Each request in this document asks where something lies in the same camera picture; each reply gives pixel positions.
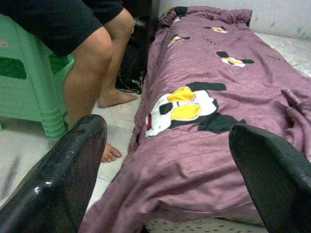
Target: white wall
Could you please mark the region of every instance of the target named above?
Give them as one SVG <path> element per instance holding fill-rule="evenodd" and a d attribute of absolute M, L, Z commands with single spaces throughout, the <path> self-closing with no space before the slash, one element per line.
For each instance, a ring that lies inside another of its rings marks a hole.
<path fill-rule="evenodd" d="M 253 31 L 311 39 L 311 0 L 160 0 L 159 16 L 170 7 L 198 5 L 251 9 Z"/>

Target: black shorts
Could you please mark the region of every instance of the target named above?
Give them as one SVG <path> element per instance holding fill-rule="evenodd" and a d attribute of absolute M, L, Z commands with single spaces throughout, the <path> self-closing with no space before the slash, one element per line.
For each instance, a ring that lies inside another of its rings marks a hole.
<path fill-rule="evenodd" d="M 0 0 L 0 13 L 38 36 L 58 56 L 73 52 L 122 9 L 120 0 Z"/>

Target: black bag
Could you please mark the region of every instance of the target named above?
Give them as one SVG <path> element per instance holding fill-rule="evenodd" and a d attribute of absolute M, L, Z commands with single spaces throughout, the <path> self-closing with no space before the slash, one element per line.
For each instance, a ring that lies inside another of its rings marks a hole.
<path fill-rule="evenodd" d="M 139 32 L 132 34 L 116 81 L 117 89 L 125 92 L 141 93 L 146 67 L 145 41 L 146 38 L 143 38 Z"/>

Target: bed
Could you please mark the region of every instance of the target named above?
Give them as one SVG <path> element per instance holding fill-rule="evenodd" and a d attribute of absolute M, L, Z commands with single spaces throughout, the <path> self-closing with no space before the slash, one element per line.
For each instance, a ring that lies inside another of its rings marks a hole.
<path fill-rule="evenodd" d="M 128 156 L 81 233 L 267 232 L 228 132 L 267 129 L 311 160 L 310 55 L 295 44 L 298 72 L 273 48 L 293 40 L 259 35 L 267 45 L 248 28 L 251 14 L 176 7 L 160 19 Z"/>

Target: bare foot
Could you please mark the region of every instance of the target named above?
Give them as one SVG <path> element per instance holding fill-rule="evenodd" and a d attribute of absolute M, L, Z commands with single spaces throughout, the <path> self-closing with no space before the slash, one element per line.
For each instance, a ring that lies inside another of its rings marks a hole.
<path fill-rule="evenodd" d="M 121 152 L 114 148 L 109 143 L 106 143 L 106 147 L 102 157 L 102 163 L 115 161 L 122 156 Z"/>
<path fill-rule="evenodd" d="M 127 103 L 136 100 L 137 96 L 113 90 L 109 93 L 101 95 L 98 99 L 98 107 L 106 108 L 112 105 Z"/>

